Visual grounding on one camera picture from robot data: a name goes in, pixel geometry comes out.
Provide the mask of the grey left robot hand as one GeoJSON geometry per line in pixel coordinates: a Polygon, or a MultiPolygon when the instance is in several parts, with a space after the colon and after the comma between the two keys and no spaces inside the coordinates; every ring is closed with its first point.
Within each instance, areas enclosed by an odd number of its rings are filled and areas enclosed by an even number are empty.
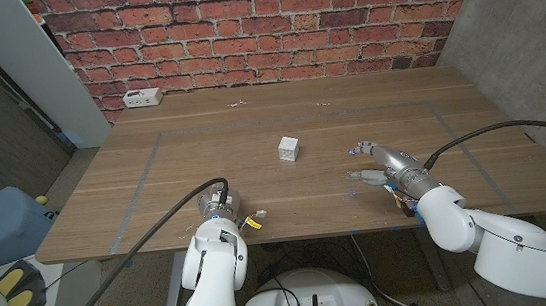
{"type": "Polygon", "coordinates": [[[235,221],[238,218],[238,210],[241,204],[240,193],[235,189],[229,188],[226,201],[220,203],[223,187],[224,184],[219,182],[199,193],[197,204],[199,213],[202,215],[204,221],[219,218],[235,221]]]}

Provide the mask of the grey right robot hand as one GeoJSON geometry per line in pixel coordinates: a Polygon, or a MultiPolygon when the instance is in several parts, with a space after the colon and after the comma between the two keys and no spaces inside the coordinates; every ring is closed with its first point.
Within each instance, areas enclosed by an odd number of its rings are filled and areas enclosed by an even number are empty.
{"type": "Polygon", "coordinates": [[[374,157],[387,179],[414,199],[420,199],[430,190],[441,186],[441,183],[423,168],[420,161],[394,147],[372,141],[361,141],[349,153],[351,155],[368,154],[374,157]]]}

